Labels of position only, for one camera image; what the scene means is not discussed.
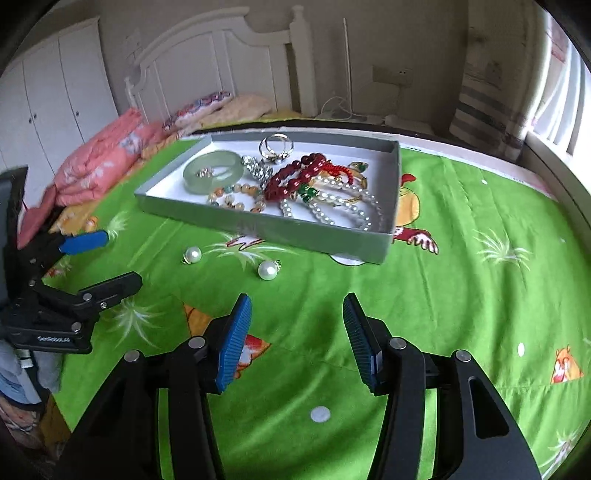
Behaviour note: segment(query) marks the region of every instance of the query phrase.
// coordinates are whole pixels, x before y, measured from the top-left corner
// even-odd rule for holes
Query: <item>headboard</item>
[[[289,30],[256,33],[244,18],[248,7],[224,8],[189,18],[154,40],[137,58],[139,80],[125,78],[130,105],[148,121],[163,121],[187,103],[217,90],[257,93],[274,110],[318,113],[310,27],[304,7],[292,7]],[[288,48],[295,74],[288,67]],[[297,79],[297,85],[290,83]]]

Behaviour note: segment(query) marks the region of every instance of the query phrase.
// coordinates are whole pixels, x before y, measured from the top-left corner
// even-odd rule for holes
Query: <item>green bedsheet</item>
[[[368,315],[421,350],[471,351],[545,476],[568,454],[591,416],[591,270],[559,204],[403,150],[402,171],[416,177],[405,187],[420,200],[407,227],[439,253],[396,240],[383,265],[347,266],[142,212],[134,190],[193,144],[168,147],[99,205],[94,223],[109,232],[107,247],[65,257],[50,272],[47,282],[68,291],[131,270],[144,279],[135,297],[102,315],[92,354],[67,357],[56,400],[70,427],[127,350],[169,351],[188,337],[188,316],[199,324],[227,314],[245,292],[253,320],[244,369],[224,395],[210,396],[227,478],[364,479],[386,398],[361,383],[343,325],[343,298],[355,292]],[[182,264],[193,245],[203,259]],[[271,283],[257,277],[263,259],[282,262]],[[420,478],[433,465],[435,400],[429,392]],[[172,478],[166,448],[161,456]]]

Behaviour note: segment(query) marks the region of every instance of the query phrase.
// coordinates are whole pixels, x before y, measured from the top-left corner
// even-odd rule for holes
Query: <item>wardrobe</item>
[[[28,165],[34,206],[63,161],[117,118],[98,18],[53,34],[15,58],[0,78],[0,158]]]

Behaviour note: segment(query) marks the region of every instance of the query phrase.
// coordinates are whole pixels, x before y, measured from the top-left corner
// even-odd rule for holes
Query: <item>gray wall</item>
[[[124,77],[131,74],[122,44],[139,28],[142,45],[176,23],[218,8],[249,5],[246,20],[259,32],[288,28],[291,6],[304,5],[311,25],[319,106],[346,96],[342,18],[349,25],[353,108],[357,113],[430,123],[444,134],[453,118],[466,55],[467,0],[78,0],[42,19],[22,49],[69,24],[100,15],[107,75],[120,112],[128,107]],[[372,82],[372,65],[412,68],[413,84],[398,98],[394,85]]]

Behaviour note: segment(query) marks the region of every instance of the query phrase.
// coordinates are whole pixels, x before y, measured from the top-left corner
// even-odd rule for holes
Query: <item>metal bolt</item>
[[[469,362],[472,360],[472,355],[470,355],[470,352],[466,352],[465,350],[458,350],[456,352],[456,358],[460,362]]]
[[[194,350],[199,350],[205,346],[205,338],[203,337],[193,337],[189,340],[189,347]]]
[[[139,352],[137,350],[130,350],[123,356],[123,358],[129,363],[136,362],[139,359]]]
[[[394,350],[404,350],[406,348],[406,340],[400,337],[394,337],[390,339],[390,346]]]

